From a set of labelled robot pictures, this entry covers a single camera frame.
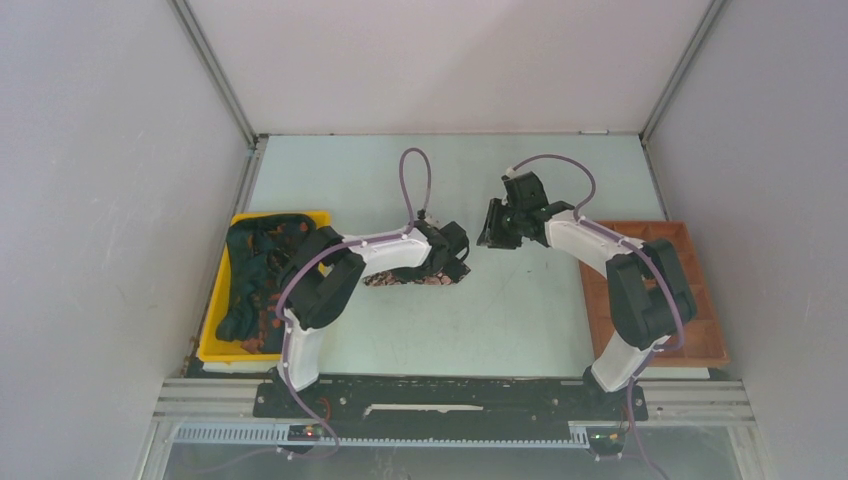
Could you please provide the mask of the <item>pink rose floral tie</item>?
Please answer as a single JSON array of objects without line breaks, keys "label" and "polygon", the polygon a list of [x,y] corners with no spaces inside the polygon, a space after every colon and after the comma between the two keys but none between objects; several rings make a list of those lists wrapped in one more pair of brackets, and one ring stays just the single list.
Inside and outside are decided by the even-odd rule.
[{"label": "pink rose floral tie", "polygon": [[388,287],[399,285],[422,285],[422,286],[450,286],[461,282],[471,272],[464,264],[459,266],[444,267],[440,271],[430,275],[409,276],[395,271],[384,271],[365,276],[361,282],[367,287]]}]

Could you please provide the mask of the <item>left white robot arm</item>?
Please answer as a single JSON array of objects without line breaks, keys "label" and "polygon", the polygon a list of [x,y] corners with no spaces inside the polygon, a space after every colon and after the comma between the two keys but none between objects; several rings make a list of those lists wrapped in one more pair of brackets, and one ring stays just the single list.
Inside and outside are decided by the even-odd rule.
[{"label": "left white robot arm", "polygon": [[319,377],[326,329],[339,319],[362,281],[456,284],[469,272],[469,248],[466,231],[455,222],[434,226],[416,220],[371,236],[343,236],[326,226],[307,236],[282,269],[274,308],[284,328],[278,404],[292,416],[312,411],[312,384]]}]

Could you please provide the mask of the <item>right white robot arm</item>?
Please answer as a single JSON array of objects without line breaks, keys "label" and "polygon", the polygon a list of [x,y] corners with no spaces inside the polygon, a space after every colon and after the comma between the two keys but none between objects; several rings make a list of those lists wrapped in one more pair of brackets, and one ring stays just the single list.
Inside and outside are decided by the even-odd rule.
[{"label": "right white robot arm", "polygon": [[677,251],[668,240],[624,236],[565,202],[520,208],[492,199],[478,245],[516,249],[524,240],[565,252],[606,279],[614,332],[585,371],[581,392],[585,411],[606,418],[656,354],[685,343],[697,306]]}]

